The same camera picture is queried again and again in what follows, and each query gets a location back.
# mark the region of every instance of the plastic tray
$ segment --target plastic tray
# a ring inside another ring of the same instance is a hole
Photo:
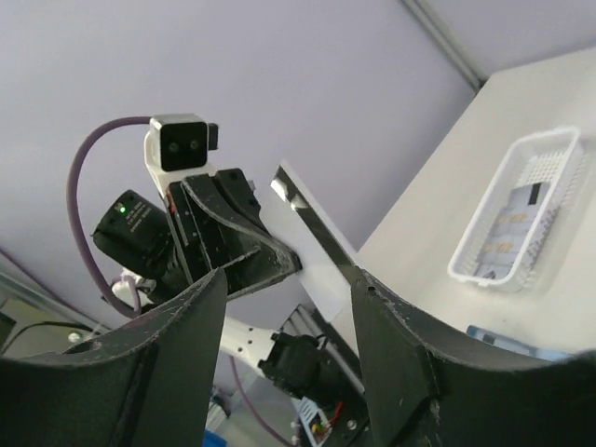
[[[511,145],[449,262],[449,276],[499,291],[523,287],[576,176],[584,154],[580,134],[575,127],[556,128],[528,135]],[[522,235],[508,273],[503,278],[477,276],[481,255],[494,237],[497,218],[503,219],[512,191],[536,183],[547,184],[548,191],[536,205],[535,217]]]

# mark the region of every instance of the white panel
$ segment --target white panel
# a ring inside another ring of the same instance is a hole
[[[0,29],[0,244],[112,324],[122,318],[78,258],[64,199],[75,148],[102,122],[178,112],[217,122],[216,166],[243,168],[259,188],[287,157],[359,246],[471,99],[395,0],[5,2]],[[87,232],[127,188],[157,199],[145,131],[119,130],[90,155]],[[277,327],[302,297],[289,281],[230,314]]]
[[[596,45],[593,0],[425,0],[485,74]]]

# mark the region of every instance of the purple cable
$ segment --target purple cable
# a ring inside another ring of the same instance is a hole
[[[285,440],[283,438],[283,436],[281,436],[271,426],[269,426],[265,422],[265,420],[261,417],[261,415],[257,412],[257,410],[252,405],[251,400],[246,395],[244,388],[242,387],[242,383],[240,382],[240,377],[238,376],[238,369],[236,367],[236,361],[234,360],[234,358],[232,356],[230,356],[230,363],[232,364],[232,375],[234,375],[234,382],[236,383],[238,392],[240,393],[240,397],[242,398],[244,405],[246,405],[246,408],[249,410],[249,412],[251,412],[252,417],[254,417],[254,419],[259,423],[259,425],[264,429],[264,431],[266,431],[273,438],[278,440],[281,443],[281,445],[285,445],[287,447],[294,447],[294,444],[292,444],[288,440]]]
[[[76,151],[73,163],[71,165],[71,170],[68,174],[68,183],[66,184],[66,208],[68,210],[68,221],[71,225],[74,242],[81,253],[81,258],[83,258],[83,263],[85,263],[85,266],[91,274],[93,281],[100,289],[102,295],[105,297],[105,300],[120,314],[129,318],[135,318],[141,314],[141,301],[139,299],[139,294],[134,293],[134,310],[130,310],[128,306],[122,303],[114,295],[110,284],[108,284],[108,282],[105,280],[102,271],[93,259],[93,254],[91,253],[91,249],[89,248],[89,244],[85,238],[85,231],[83,230],[81,215],[78,209],[78,179],[81,175],[81,169],[83,168],[83,163],[85,162],[87,154],[91,150],[91,147],[93,147],[93,144],[95,144],[99,138],[114,129],[123,128],[126,126],[146,126],[149,124],[150,119],[151,116],[127,116],[109,121],[93,130]]]

